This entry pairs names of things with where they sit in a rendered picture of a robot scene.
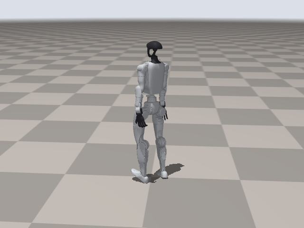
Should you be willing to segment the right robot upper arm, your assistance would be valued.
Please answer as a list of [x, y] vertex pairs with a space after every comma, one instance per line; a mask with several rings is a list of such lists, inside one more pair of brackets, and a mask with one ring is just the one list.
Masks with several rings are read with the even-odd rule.
[[169, 70], [169, 65], [164, 63], [165, 65], [165, 72], [164, 72], [164, 81], [163, 81], [163, 87], [162, 89], [164, 89], [167, 86], [167, 77], [168, 77], [168, 70]]

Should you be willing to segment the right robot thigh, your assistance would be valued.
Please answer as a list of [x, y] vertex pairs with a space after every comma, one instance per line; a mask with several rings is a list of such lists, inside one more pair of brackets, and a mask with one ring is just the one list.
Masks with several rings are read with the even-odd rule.
[[155, 132], [155, 143], [158, 147], [163, 147], [165, 142], [163, 139], [163, 123], [164, 119], [162, 116], [166, 114], [166, 109], [162, 106], [160, 106], [160, 111], [157, 114], [152, 115], [152, 122], [154, 126], [154, 132]]

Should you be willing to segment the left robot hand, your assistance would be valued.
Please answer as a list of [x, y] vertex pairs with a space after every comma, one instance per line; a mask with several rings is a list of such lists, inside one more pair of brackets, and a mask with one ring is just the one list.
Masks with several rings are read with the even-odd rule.
[[136, 124], [138, 123], [138, 126], [143, 128], [148, 125], [146, 125], [146, 123], [144, 121], [144, 117], [142, 116], [142, 114], [143, 114], [142, 108], [140, 108], [140, 112], [141, 113], [138, 113], [138, 114], [136, 113], [137, 117], [136, 117], [135, 123]]

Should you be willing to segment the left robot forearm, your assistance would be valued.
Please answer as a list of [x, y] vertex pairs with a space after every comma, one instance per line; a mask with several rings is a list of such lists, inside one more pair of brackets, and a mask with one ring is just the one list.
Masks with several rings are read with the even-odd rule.
[[140, 108], [142, 108], [142, 98], [143, 98], [143, 95], [142, 95], [142, 91], [141, 91], [141, 87], [140, 86], [137, 86], [135, 88], [135, 94], [136, 94], [136, 100], [135, 100], [135, 111], [136, 113], [141, 113], [140, 112]]

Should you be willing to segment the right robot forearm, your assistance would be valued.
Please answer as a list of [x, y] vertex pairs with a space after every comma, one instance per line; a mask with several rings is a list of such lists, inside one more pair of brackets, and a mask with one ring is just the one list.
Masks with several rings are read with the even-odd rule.
[[165, 93], [166, 93], [167, 87], [164, 89], [161, 89], [161, 92], [159, 93], [159, 101], [160, 101], [160, 106], [165, 106]]

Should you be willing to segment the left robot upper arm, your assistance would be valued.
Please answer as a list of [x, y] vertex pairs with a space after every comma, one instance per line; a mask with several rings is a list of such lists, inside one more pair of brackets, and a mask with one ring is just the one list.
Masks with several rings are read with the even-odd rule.
[[144, 92], [144, 87], [145, 87], [145, 74], [148, 71], [148, 64], [141, 64], [137, 67], [137, 72], [138, 72], [138, 83], [141, 87], [142, 93]]

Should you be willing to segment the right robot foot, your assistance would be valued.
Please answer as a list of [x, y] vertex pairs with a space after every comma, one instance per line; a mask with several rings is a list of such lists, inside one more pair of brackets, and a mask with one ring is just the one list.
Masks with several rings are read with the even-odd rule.
[[161, 177], [163, 177], [163, 178], [167, 178], [168, 177], [167, 172], [164, 171], [164, 170], [163, 170], [163, 172], [157, 171], [156, 174], [159, 175], [159, 176], [161, 176]]

